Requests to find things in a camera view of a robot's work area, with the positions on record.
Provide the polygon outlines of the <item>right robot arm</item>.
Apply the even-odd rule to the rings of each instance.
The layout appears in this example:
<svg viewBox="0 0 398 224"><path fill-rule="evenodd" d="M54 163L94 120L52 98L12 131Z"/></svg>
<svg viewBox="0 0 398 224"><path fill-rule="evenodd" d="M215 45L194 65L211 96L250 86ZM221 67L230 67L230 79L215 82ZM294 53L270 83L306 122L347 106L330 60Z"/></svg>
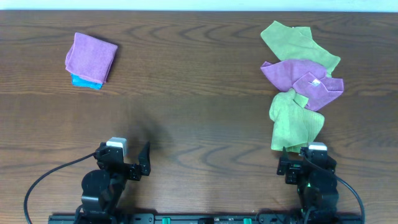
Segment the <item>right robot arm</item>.
<svg viewBox="0 0 398 224"><path fill-rule="evenodd" d="M277 175L285 177L285 183L295 185L301 209L284 218L284 223L333 223L339 199L334 177L336 161L328 156L327 147L311 142L300 149L303 159L289 159L283 148L277 166Z"/></svg>

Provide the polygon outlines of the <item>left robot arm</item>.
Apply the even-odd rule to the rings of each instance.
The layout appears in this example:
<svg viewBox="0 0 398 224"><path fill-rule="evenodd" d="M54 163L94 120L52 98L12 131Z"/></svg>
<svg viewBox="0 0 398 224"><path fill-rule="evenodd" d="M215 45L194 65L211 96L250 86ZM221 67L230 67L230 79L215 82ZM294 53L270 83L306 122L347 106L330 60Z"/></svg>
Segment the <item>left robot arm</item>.
<svg viewBox="0 0 398 224"><path fill-rule="evenodd" d="M116 206L129 180L140 181L150 175L150 143L144 144L137 164L124 162L127 140L111 138L102 142L93 154L98 169L87 173L82 182L81 205L74 223L121 223Z"/></svg>

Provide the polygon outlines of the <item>light green cloth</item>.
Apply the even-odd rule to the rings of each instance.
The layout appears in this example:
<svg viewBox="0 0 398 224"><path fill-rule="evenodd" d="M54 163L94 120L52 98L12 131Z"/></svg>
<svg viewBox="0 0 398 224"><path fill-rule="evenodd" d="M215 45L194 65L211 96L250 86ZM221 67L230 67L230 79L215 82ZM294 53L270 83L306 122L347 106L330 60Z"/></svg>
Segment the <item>light green cloth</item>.
<svg viewBox="0 0 398 224"><path fill-rule="evenodd" d="M269 117L274 122L271 149L300 152L300 148L313 142L321 131L325 118L306 109L308 98L293 88L276 94L272 100Z"/></svg>

